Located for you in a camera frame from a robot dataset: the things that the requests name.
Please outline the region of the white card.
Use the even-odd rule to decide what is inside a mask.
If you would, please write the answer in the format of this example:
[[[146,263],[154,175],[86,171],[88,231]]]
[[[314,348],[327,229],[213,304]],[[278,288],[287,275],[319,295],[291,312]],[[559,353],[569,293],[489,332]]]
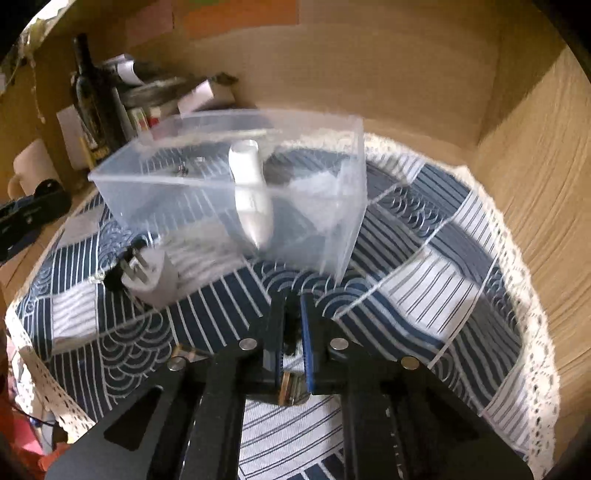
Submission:
[[[224,109],[235,105],[235,95],[228,86],[205,80],[182,96],[177,102],[180,115],[198,111]]]

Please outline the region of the orange sticky note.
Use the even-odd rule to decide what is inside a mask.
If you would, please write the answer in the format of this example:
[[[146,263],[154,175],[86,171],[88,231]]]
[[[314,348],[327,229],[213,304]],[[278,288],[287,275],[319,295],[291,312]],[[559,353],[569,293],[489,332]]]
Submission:
[[[298,7],[294,0],[183,1],[176,7],[176,23],[189,38],[205,39],[235,30],[297,25]]]

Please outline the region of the pink sticky note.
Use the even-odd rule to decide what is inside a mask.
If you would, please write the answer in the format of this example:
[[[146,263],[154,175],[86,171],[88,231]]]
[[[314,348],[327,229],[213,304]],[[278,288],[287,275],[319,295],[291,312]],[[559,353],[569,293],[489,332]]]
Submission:
[[[125,46],[141,45],[174,28],[173,6],[170,0],[154,1],[139,9],[124,21]]]

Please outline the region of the white plug adapter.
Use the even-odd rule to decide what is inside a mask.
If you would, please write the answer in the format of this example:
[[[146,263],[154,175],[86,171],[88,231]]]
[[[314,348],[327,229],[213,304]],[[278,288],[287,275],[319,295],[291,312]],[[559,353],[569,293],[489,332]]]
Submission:
[[[121,264],[121,283],[134,298],[163,309],[176,297],[179,275],[167,253],[159,248],[132,249]]]

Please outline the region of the blue white patterned cloth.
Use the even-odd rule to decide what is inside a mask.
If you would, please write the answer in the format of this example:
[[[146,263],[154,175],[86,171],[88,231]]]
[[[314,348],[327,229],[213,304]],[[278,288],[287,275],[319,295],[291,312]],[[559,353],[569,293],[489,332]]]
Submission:
[[[547,316],[502,213],[468,170],[366,139],[367,208],[345,275],[128,228],[97,191],[9,306],[8,331],[71,446],[174,356],[197,361],[286,300],[283,373],[304,373],[301,295],[370,354],[417,358],[542,479],[559,395]],[[154,309],[102,283],[127,247],[164,250],[176,297]],[[245,400],[235,479],[347,479],[341,400]]]

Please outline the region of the dark wine bottle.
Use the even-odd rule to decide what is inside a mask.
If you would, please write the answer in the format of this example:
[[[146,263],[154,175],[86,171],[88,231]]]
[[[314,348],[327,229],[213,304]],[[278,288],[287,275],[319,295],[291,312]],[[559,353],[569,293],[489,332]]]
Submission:
[[[103,158],[115,153],[125,144],[107,73],[92,61],[85,33],[73,39],[76,73],[71,85],[74,106],[86,131]]]

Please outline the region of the white handheld massager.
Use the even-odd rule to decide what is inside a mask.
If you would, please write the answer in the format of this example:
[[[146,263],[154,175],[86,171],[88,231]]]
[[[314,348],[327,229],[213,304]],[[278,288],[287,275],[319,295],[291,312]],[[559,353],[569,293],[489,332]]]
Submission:
[[[257,250],[269,245],[273,237],[273,202],[266,190],[259,143],[240,140],[228,150],[228,166],[235,181],[235,210],[249,239]]]

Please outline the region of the pink mug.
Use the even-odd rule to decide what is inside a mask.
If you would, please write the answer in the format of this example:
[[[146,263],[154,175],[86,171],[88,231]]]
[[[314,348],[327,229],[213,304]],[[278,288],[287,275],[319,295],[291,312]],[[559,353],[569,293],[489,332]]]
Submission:
[[[8,182],[11,200],[32,195],[45,180],[61,182],[42,139],[29,144],[13,161],[14,175]]]

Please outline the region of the clear plastic storage box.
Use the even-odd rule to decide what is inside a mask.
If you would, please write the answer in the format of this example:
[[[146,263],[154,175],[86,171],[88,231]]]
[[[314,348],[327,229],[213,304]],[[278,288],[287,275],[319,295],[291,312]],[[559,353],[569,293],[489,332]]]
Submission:
[[[174,115],[90,173],[113,216],[335,279],[367,208],[363,120],[229,109]]]

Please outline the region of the stack of papers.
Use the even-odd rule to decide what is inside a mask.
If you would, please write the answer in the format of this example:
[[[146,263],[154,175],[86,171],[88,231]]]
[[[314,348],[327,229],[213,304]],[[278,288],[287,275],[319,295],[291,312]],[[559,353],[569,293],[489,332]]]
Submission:
[[[209,77],[178,76],[156,65],[122,54],[104,61],[119,121],[130,140],[164,119],[179,114],[178,100],[205,80],[232,87],[238,78],[221,72]]]

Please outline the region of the silver metal clip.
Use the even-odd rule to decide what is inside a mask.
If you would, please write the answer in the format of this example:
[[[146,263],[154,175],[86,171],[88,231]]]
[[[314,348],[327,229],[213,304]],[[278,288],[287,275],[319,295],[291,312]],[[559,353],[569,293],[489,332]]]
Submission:
[[[283,373],[280,381],[280,391],[277,394],[277,404],[281,407],[301,405],[307,402],[309,396],[307,379],[304,373],[293,371]]]

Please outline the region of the white paper note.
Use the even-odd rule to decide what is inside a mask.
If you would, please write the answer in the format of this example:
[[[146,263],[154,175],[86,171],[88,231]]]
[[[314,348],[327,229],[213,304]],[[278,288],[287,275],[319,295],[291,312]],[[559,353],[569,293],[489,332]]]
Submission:
[[[76,171],[91,169],[93,158],[86,143],[82,123],[73,105],[56,114],[72,168]]]

